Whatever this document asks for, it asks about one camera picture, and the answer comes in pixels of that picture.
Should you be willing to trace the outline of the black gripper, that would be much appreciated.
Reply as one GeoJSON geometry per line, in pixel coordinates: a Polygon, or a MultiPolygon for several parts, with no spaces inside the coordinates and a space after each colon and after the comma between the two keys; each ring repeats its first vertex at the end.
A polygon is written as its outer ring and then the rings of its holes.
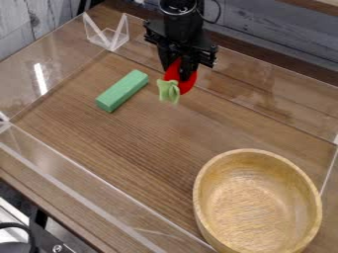
{"type": "Polygon", "coordinates": [[[145,40],[158,47],[163,69],[169,69],[181,57],[179,80],[187,81],[198,64],[213,68],[217,60],[218,45],[203,30],[199,30],[189,41],[171,39],[166,33],[163,20],[146,20],[145,40]]]}

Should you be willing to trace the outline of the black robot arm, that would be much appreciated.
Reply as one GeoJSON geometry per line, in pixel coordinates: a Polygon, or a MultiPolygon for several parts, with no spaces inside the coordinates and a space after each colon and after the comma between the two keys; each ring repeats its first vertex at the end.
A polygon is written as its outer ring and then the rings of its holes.
{"type": "Polygon", "coordinates": [[[205,18],[205,0],[159,0],[163,17],[145,21],[145,40],[158,47],[163,69],[177,62],[179,81],[187,81],[199,65],[214,67],[218,45],[203,30],[205,23],[216,23],[205,18]]]}

